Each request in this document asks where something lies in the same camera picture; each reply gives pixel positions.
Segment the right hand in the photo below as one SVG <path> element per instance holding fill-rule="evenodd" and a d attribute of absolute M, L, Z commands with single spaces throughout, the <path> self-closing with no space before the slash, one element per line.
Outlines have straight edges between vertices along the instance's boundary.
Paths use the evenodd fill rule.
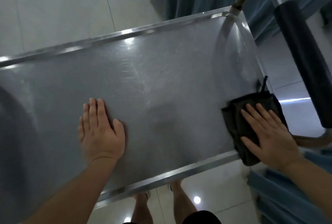
<path fill-rule="evenodd" d="M 85 151 L 88 163 L 107 158 L 116 163 L 125 151 L 125 130 L 117 119 L 113 120 L 114 130 L 108 121 L 104 101 L 90 98 L 90 105 L 83 105 L 83 117 L 78 124 L 78 137 Z"/>
<path fill-rule="evenodd" d="M 243 109 L 241 113 L 257 134 L 260 146 L 247 137 L 241 137 L 241 140 L 260 161 L 282 170 L 302 158 L 294 138 L 272 110 L 267 112 L 259 103 L 256 105 L 259 113 L 250 104 L 246 108 L 250 114 Z"/>

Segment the cart handle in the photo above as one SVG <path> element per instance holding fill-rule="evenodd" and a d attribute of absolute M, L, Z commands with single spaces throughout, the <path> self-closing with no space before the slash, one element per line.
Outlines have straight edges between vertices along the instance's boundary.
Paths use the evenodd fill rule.
<path fill-rule="evenodd" d="M 236 0 L 238 11 L 246 0 Z M 294 0 L 272 0 L 274 16 L 317 111 L 321 125 L 332 128 L 332 78 L 324 57 Z"/>

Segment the stainless steel cart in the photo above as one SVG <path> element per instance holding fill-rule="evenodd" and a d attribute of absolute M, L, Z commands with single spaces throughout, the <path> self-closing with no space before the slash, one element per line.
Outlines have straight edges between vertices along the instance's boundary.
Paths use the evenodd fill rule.
<path fill-rule="evenodd" d="M 122 159 L 96 207 L 238 159 L 220 109 L 265 75 L 241 6 L 0 57 L 0 216 L 17 223 L 85 163 L 81 105 L 103 98 L 127 128 Z M 289 0 L 273 0 L 322 126 L 332 128 L 331 76 Z"/>

